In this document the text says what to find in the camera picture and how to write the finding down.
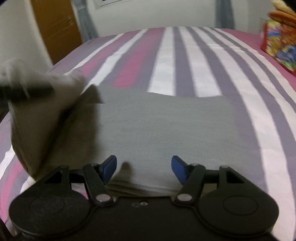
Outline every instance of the striped bedsheet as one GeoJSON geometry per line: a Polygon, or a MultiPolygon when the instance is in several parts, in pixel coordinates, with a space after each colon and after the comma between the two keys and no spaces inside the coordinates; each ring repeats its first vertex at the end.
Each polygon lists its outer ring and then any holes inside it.
{"type": "MultiPolygon", "coordinates": [[[[246,44],[240,37],[246,35],[201,27],[133,31],[89,41],[52,71],[80,71],[88,85],[179,97],[226,97],[240,116],[236,125],[247,137],[249,151],[260,157],[253,161],[265,183],[256,184],[279,205],[273,234],[291,241],[296,237],[296,78],[256,50],[255,35],[248,34],[246,44]]],[[[0,123],[0,134],[0,216],[11,227],[9,204],[34,181],[11,147],[9,114],[0,123]]]]}

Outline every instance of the mattress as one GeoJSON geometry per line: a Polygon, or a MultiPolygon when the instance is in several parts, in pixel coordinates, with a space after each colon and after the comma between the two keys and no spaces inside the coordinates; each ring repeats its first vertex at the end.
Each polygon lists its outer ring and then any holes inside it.
{"type": "MultiPolygon", "coordinates": [[[[115,154],[123,169],[111,189],[173,195],[173,155],[212,169],[228,164],[278,203],[275,237],[295,238],[296,78],[258,40],[234,30],[151,28],[91,40],[54,66],[99,86],[98,161],[115,154]]],[[[11,147],[9,114],[0,132],[0,215],[11,227],[9,204],[34,181],[11,147]]]]}

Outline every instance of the brown door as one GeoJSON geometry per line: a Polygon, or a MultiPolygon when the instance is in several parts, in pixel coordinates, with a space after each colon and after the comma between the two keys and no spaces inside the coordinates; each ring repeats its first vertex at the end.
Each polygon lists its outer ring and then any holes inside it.
{"type": "Polygon", "coordinates": [[[31,0],[45,46],[56,64],[82,44],[71,0],[31,0]]]}

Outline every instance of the blue-gray curtain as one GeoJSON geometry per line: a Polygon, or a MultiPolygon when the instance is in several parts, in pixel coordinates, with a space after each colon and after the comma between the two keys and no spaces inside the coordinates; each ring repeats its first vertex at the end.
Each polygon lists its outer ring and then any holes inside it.
{"type": "Polygon", "coordinates": [[[91,17],[89,16],[86,0],[72,0],[72,3],[78,14],[82,42],[85,43],[91,39],[97,38],[98,33],[94,27],[91,17]]]}
{"type": "Polygon", "coordinates": [[[215,27],[234,29],[234,18],[231,0],[216,0],[215,27]]]}

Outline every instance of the pink fabric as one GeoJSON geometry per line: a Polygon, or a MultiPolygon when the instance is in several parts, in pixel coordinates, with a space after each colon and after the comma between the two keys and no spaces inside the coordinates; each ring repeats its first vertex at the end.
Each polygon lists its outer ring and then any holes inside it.
{"type": "Polygon", "coordinates": [[[238,38],[245,44],[249,45],[251,48],[257,50],[262,56],[264,56],[277,70],[282,74],[282,76],[290,83],[292,88],[296,91],[296,77],[291,73],[286,71],[273,57],[265,53],[260,49],[260,35],[250,34],[232,29],[223,29],[223,31],[232,34],[234,37],[238,38]]]}
{"type": "Polygon", "coordinates": [[[87,76],[93,68],[98,64],[101,59],[108,57],[116,48],[121,47],[124,42],[127,42],[132,37],[134,37],[139,31],[128,32],[122,35],[119,39],[115,40],[112,44],[105,47],[98,54],[92,57],[85,65],[82,66],[81,72],[83,75],[87,76]]]}
{"type": "Polygon", "coordinates": [[[142,67],[144,57],[153,46],[156,38],[158,37],[158,33],[160,32],[160,28],[148,30],[149,34],[143,36],[140,44],[129,57],[118,78],[113,83],[113,87],[127,89],[133,85],[137,78],[138,72],[142,67]]]}
{"type": "Polygon", "coordinates": [[[8,199],[9,194],[11,192],[12,186],[17,178],[17,176],[21,173],[23,167],[19,161],[15,163],[13,166],[8,178],[6,179],[0,196],[0,216],[1,219],[5,222],[8,218],[8,199]]]}

